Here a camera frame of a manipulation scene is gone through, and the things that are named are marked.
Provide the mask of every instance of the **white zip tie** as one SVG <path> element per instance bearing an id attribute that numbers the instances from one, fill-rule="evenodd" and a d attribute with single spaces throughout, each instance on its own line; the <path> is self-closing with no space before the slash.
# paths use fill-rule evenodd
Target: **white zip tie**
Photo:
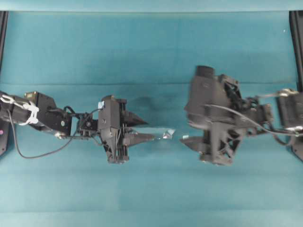
<path id="1" fill-rule="evenodd" d="M 23 105 L 21 105 L 18 102 L 16 102 L 12 97 L 7 95 L 2 95 L 0 100 L 4 103 L 14 104 L 20 107 L 21 109 L 28 110 L 31 112 L 27 121 L 24 123 L 19 123 L 19 125 L 24 126 L 27 124 L 37 124 L 39 122 L 37 119 L 37 113 L 39 112 L 39 108 L 33 102 L 31 101 L 29 101 L 29 103 L 24 102 Z"/>

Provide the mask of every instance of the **teal cloth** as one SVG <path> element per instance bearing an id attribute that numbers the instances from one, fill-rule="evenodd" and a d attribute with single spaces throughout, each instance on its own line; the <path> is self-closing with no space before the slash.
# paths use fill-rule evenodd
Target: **teal cloth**
<path id="1" fill-rule="evenodd" d="M 303 9 L 301 0 L 1 0 L 1 10 L 63 12 L 243 12 Z"/>
<path id="2" fill-rule="evenodd" d="M 178 141 L 201 134 L 183 110 L 198 64 L 238 79 L 243 96 L 296 88 L 288 12 L 10 13 L 0 90 L 37 90 L 77 112 L 114 94 L 150 126 L 177 131 L 131 147 L 124 165 L 92 141 L 22 159 L 10 136 L 0 226 L 300 227 L 303 164 L 270 135 L 245 139 L 231 167 L 203 164 Z M 26 155 L 65 142 L 30 127 L 17 135 Z"/>

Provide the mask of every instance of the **robotic arm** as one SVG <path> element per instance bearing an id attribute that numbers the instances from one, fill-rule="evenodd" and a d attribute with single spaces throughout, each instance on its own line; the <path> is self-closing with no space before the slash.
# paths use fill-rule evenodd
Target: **robotic arm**
<path id="1" fill-rule="evenodd" d="M 92 114 L 98 112 L 98 119 Z M 71 135 L 72 118 L 77 118 L 77 129 Z M 68 139 L 61 148 L 42 155 L 26 157 L 21 154 L 13 127 L 15 145 L 24 158 L 37 158 L 55 153 L 66 147 L 72 139 L 93 139 L 103 146 L 109 163 L 124 163 L 129 160 L 128 147 L 154 140 L 151 134 L 137 133 L 131 127 L 146 124 L 140 117 L 126 110 L 125 99 L 107 96 L 99 102 L 98 109 L 91 113 L 75 113 L 66 106 L 60 109 L 54 100 L 39 92 L 25 93 L 24 98 L 0 92 L 0 118 L 19 125 L 29 125 L 38 131 L 50 133 L 59 139 Z"/>
<path id="2" fill-rule="evenodd" d="M 264 96 L 242 98 L 238 81 L 214 75 L 214 69 L 198 66 L 191 82 L 185 107 L 188 124 L 204 131 L 203 137 L 180 141 L 200 153 L 200 160 L 218 165 L 231 165 L 236 150 L 245 136 L 271 133 L 282 145 L 292 146 L 303 159 L 303 93 L 284 89 L 269 96 L 276 97 L 283 129 L 275 130 L 269 104 L 261 105 Z M 286 143 L 278 135 L 289 136 Z"/>

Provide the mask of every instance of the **teal surface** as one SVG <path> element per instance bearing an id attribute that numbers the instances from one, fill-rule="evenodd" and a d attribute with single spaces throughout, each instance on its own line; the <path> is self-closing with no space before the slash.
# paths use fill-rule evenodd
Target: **teal surface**
<path id="1" fill-rule="evenodd" d="M 1 10 L 63 12 L 240 12 L 303 9 L 301 0 L 0 0 Z"/>
<path id="2" fill-rule="evenodd" d="M 37 90 L 77 112 L 114 94 L 151 126 L 177 131 L 130 148 L 124 165 L 92 141 L 26 160 L 10 138 L 0 226 L 302 226 L 303 163 L 270 135 L 245 139 L 231 167 L 203 164 L 179 143 L 200 134 L 183 110 L 197 64 L 239 79 L 243 96 L 295 88 L 288 12 L 11 13 L 0 90 Z M 64 143 L 29 127 L 17 134 L 27 155 Z"/>

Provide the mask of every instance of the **electrical cable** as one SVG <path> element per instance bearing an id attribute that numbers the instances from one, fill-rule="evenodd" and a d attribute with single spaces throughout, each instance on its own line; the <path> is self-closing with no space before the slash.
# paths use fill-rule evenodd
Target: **electrical cable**
<path id="1" fill-rule="evenodd" d="M 55 108 L 55 109 L 49 109 L 47 110 L 48 112 L 58 112 L 58 113 L 64 113 L 65 111 L 63 111 L 62 109 L 59 108 Z"/>
<path id="2" fill-rule="evenodd" d="M 279 93 L 275 92 L 275 93 L 271 93 L 271 94 L 266 94 L 266 95 L 259 95 L 259 96 L 255 96 L 256 98 L 273 98 L 273 97 L 278 97 Z"/>
<path id="3" fill-rule="evenodd" d="M 96 145 L 98 145 L 98 146 L 107 146 L 107 144 L 99 143 L 98 140 L 96 140 L 95 137 L 92 136 L 91 138 L 94 140 L 94 142 L 95 142 Z"/>
<path id="4" fill-rule="evenodd" d="M 271 130 L 274 129 L 274 126 L 272 125 L 272 123 L 269 123 L 268 125 Z M 283 142 L 277 135 L 273 135 L 273 137 L 274 137 L 275 141 L 278 142 L 279 144 L 281 144 L 282 146 L 291 146 L 294 144 L 294 141 L 295 141 L 294 136 L 289 136 L 288 142 Z"/>
<path id="5" fill-rule="evenodd" d="M 66 111 L 67 109 L 73 114 L 76 113 L 69 105 L 67 105 L 66 107 L 63 108 L 64 111 Z"/>
<path id="6" fill-rule="evenodd" d="M 16 136 L 16 131 L 15 131 L 15 127 L 14 127 L 14 123 L 13 123 L 13 120 L 12 120 L 12 117 L 11 117 L 11 113 L 10 111 L 8 110 L 8 114 L 9 114 L 9 121 L 10 121 L 10 124 L 12 126 L 12 129 L 13 129 L 13 137 L 14 137 L 14 142 L 15 142 L 15 147 L 18 151 L 18 153 L 20 154 L 21 157 L 23 158 L 27 158 L 27 159 L 33 159 L 33 158 L 39 158 L 39 157 L 44 157 L 44 156 L 48 156 L 48 155 L 51 155 L 51 154 L 54 154 L 62 149 L 64 149 L 65 147 L 67 147 L 67 145 L 69 145 L 69 143 L 73 140 L 73 137 L 75 137 L 77 131 L 79 130 L 80 127 L 83 126 L 83 124 L 85 123 L 85 121 L 96 111 L 99 111 L 100 109 L 95 109 L 93 110 L 92 112 L 90 112 L 90 114 L 84 119 L 84 121 L 82 122 L 82 124 L 78 125 L 77 129 L 75 130 L 74 134 L 72 135 L 72 137 L 70 137 L 70 139 L 67 141 L 67 143 L 65 143 L 63 146 L 61 146 L 60 148 L 56 149 L 56 150 L 53 150 L 53 151 L 50 151 L 50 152 L 47 152 L 47 153 L 44 153 L 44 154 L 41 154 L 41 155 L 37 155 L 37 156 L 24 156 L 21 152 L 20 152 L 20 149 L 19 149 L 19 146 L 18 146 L 18 142 L 17 142 L 17 136 Z"/>
<path id="7" fill-rule="evenodd" d="M 119 139 L 120 139 L 120 135 L 121 135 L 121 129 L 119 129 L 119 133 L 116 134 L 116 146 L 118 145 Z"/>
<path id="8" fill-rule="evenodd" d="M 223 109 L 223 110 L 227 110 L 231 113 L 234 113 L 244 119 L 246 119 L 247 121 L 249 121 L 250 123 L 258 126 L 259 128 L 263 129 L 264 131 L 268 132 L 268 133 L 271 133 L 273 135 L 284 135 L 284 136 L 303 136 L 303 133 L 298 133 L 298 134 L 295 134 L 295 133 L 288 133 L 288 132 L 285 132 L 285 131 L 274 131 L 274 130 L 269 130 L 265 127 L 263 127 L 262 125 L 260 125 L 259 123 L 255 122 L 254 120 L 250 119 L 249 117 L 241 114 L 240 112 L 238 111 L 235 111 L 231 108 L 228 108 L 228 107 L 225 107 L 225 106 L 221 106 L 221 105 L 214 105 L 214 104 L 205 104 L 204 106 L 208 106 L 208 107 L 216 107 L 216 108 L 219 108 L 219 109 Z"/>

